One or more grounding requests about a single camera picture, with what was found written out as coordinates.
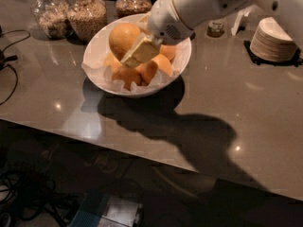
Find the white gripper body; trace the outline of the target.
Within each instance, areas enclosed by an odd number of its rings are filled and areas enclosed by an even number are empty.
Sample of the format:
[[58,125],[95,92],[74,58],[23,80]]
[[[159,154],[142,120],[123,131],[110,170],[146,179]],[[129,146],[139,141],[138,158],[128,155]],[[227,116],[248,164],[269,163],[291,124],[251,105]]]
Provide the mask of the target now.
[[148,31],[163,44],[178,44],[199,24],[248,7],[247,0],[157,0],[148,18]]

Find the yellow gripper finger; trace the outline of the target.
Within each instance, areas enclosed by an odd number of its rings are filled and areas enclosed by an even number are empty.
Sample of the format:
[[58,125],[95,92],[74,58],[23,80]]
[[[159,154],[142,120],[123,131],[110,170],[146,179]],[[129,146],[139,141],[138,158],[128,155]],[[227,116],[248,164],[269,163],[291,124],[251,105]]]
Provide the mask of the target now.
[[142,32],[120,62],[123,65],[135,68],[157,56],[160,51],[160,46],[160,39],[154,35],[147,35]]
[[142,18],[140,18],[137,22],[136,25],[143,31],[143,32],[148,32],[148,19],[149,19],[150,14],[145,13]]

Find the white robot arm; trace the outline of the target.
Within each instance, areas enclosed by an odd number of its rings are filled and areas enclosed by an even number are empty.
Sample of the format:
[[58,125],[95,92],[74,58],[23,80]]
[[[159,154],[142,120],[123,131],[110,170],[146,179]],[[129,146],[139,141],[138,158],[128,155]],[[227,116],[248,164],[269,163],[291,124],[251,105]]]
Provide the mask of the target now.
[[148,17],[148,32],[138,37],[121,62],[135,68],[156,56],[161,44],[176,45],[199,24],[251,5],[276,17],[296,45],[303,44],[303,0],[157,0]]

